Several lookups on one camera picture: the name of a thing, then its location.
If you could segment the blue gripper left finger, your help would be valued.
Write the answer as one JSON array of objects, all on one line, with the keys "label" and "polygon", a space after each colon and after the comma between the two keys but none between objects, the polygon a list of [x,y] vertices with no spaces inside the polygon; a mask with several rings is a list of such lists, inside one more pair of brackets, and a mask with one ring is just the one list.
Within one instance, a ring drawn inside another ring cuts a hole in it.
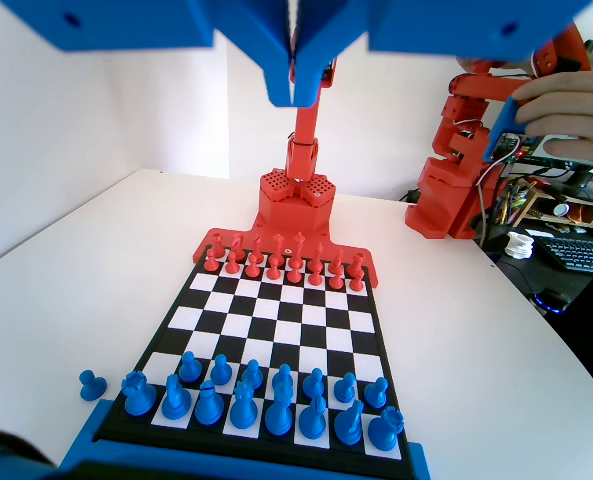
[{"label": "blue gripper left finger", "polygon": [[291,107],[287,1],[217,1],[215,27],[263,71],[269,101]]}]

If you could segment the person's hand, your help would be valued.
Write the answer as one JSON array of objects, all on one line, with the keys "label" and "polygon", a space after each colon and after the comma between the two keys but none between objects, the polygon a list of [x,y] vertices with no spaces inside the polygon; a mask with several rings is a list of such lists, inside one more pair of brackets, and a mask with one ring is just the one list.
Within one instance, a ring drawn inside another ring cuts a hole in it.
[{"label": "person's hand", "polygon": [[547,136],[553,157],[593,163],[593,71],[564,72],[532,80],[512,94],[522,106],[515,121],[528,136]]}]

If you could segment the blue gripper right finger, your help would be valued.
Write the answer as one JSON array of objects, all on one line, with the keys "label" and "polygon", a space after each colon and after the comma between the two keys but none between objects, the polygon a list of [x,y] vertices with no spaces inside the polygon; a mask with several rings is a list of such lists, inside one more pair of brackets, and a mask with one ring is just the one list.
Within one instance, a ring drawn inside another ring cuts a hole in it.
[{"label": "blue gripper right finger", "polygon": [[325,68],[366,30],[368,2],[311,0],[297,3],[294,105],[315,103]]}]

